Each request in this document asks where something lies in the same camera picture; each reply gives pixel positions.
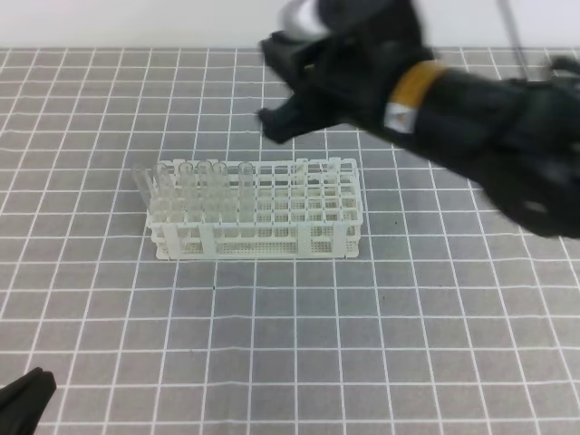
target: plastic test tube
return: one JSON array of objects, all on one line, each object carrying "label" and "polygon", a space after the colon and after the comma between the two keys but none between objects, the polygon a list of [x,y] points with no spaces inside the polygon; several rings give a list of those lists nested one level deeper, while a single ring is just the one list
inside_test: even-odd
[{"label": "plastic test tube", "polygon": [[206,222],[219,221],[219,198],[216,195],[214,170],[211,162],[203,160],[198,163],[199,193],[203,201]]},{"label": "plastic test tube", "polygon": [[216,177],[222,220],[224,222],[236,222],[236,204],[229,188],[227,164],[223,161],[214,164],[214,175]]},{"label": "plastic test tube", "polygon": [[181,220],[181,210],[175,195],[169,168],[165,163],[159,162],[155,166],[153,175],[159,190],[159,207],[166,211],[170,222],[179,222]]},{"label": "plastic test tube", "polygon": [[155,215],[158,208],[159,195],[155,190],[155,186],[153,186],[153,181],[150,177],[150,169],[143,168],[141,165],[136,165],[130,171],[147,210],[151,215]]},{"label": "plastic test tube", "polygon": [[201,220],[201,204],[199,203],[198,183],[195,180],[194,172],[193,165],[188,161],[179,165],[179,179],[188,221],[199,222]]},{"label": "plastic test tube", "polygon": [[237,167],[239,178],[239,220],[254,221],[254,166],[243,161]]}]

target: orange tape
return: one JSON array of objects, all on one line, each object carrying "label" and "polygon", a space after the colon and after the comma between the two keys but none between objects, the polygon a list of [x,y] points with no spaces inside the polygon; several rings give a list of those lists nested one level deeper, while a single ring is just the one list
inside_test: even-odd
[{"label": "orange tape", "polygon": [[417,63],[399,80],[389,102],[418,109],[427,91],[446,67],[435,61]]}]

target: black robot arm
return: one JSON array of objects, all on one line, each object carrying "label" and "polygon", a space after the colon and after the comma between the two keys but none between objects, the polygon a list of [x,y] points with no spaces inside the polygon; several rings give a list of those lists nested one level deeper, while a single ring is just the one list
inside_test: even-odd
[{"label": "black robot arm", "polygon": [[[306,6],[316,21],[304,29]],[[258,113],[269,139],[351,123],[477,182],[535,234],[580,237],[574,59],[553,61],[542,82],[492,81],[436,62],[411,0],[294,0],[285,13],[285,31],[261,43],[293,92]]]}]

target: cable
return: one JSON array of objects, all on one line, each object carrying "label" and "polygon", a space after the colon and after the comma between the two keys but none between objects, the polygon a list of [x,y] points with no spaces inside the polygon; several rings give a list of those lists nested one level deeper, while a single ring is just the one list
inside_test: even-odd
[{"label": "cable", "polygon": [[514,13],[509,4],[509,0],[498,0],[498,8],[501,17],[504,20],[504,26],[507,29],[507,37],[511,43],[512,49],[516,52],[517,61],[519,63],[519,70],[526,80],[530,79],[529,70],[527,68],[526,56],[524,55],[524,50],[522,49],[522,43],[519,39],[519,33],[517,31],[516,19],[514,18]]}]

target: white plastic rack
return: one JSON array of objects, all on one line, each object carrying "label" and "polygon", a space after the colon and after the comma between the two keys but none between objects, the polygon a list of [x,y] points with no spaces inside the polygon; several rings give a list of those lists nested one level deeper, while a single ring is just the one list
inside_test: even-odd
[{"label": "white plastic rack", "polygon": [[359,255],[354,159],[175,159],[132,171],[159,259]]}]

